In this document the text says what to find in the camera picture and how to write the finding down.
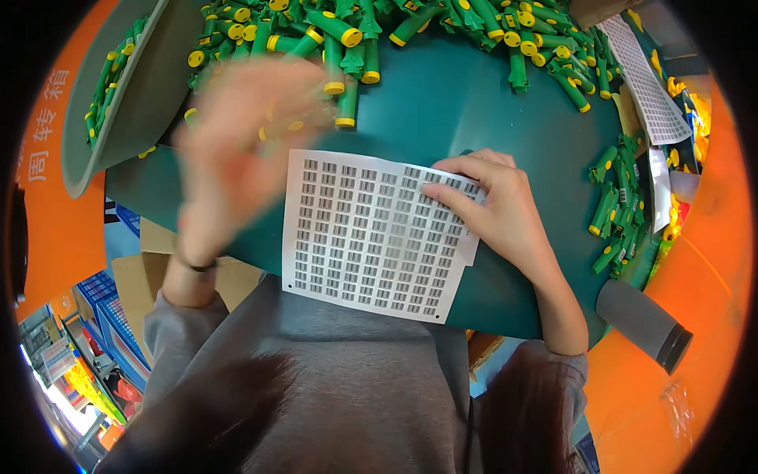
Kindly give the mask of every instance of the black wristband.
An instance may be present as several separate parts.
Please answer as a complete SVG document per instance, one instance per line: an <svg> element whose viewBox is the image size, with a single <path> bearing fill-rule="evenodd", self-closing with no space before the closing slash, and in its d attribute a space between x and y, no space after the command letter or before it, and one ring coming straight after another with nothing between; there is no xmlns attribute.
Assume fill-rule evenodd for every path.
<svg viewBox="0 0 758 474"><path fill-rule="evenodd" d="M184 258L184 256L182 256L182 252L179 249L179 247L177 247L177 252L174 254L174 256L177 257L177 260L179 261L179 263L181 263L182 265L186 266L187 268L191 268L194 272L208 273L213 268L216 268L216 259L213 259L213 261L211 263L207 264L204 267L195 267L194 265L190 265L190 263L187 262L187 260Z"/></svg>

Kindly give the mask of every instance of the dark hair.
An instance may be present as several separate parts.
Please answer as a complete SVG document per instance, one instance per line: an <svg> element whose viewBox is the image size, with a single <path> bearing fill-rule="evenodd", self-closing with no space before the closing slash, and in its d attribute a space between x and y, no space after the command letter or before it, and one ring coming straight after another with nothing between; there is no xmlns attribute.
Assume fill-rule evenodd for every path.
<svg viewBox="0 0 758 474"><path fill-rule="evenodd" d="M485 472L572 472L562 367L522 347L481 396L482 466Z"/></svg>
<svg viewBox="0 0 758 474"><path fill-rule="evenodd" d="M281 355L188 378L132 421L96 473L240 472L282 413L292 381Z"/></svg>

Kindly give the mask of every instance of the woman's left hand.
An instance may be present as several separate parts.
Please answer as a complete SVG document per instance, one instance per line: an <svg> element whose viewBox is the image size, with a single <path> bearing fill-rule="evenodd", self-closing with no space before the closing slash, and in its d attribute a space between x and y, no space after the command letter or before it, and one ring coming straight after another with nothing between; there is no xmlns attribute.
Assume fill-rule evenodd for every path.
<svg viewBox="0 0 758 474"><path fill-rule="evenodd" d="M263 59L224 66L206 84L198 118L177 137L185 198L178 245L190 265L212 262L284 189L290 149L322 123L314 94L322 79L306 61ZM262 140L261 130L277 139Z"/></svg>

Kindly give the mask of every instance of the barcode label sheet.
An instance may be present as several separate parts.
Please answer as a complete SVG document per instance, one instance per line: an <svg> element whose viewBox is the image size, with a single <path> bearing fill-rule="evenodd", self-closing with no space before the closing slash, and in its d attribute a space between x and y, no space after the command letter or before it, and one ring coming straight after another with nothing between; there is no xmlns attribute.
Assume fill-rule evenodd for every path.
<svg viewBox="0 0 758 474"><path fill-rule="evenodd" d="M444 323L479 237L428 183L475 202L466 177L371 156L292 150L282 236L284 291L340 306Z"/></svg>

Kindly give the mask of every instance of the green table surface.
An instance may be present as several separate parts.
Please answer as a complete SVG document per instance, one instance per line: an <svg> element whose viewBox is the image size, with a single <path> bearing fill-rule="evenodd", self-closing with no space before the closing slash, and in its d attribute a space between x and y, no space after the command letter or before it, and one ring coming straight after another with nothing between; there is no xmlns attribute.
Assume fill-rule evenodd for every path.
<svg viewBox="0 0 758 474"><path fill-rule="evenodd" d="M580 114L559 84L530 61L529 92L514 94L505 45L487 54L443 32L416 35L402 49L386 38L380 44L381 82L361 86L357 130L336 130L313 148L423 166L466 149L511 153L529 175L545 231L595 345L606 330L595 299L608 271L590 273L606 244L587 232L600 195L587 180L587 167L621 133L613 101L595 94L591 110ZM106 194L176 230L178 171L175 154L161 148L110 168ZM228 254L280 275L282 221L280 201L241 233ZM463 274L446 324L521 338L541 334L531 284L484 242Z"/></svg>

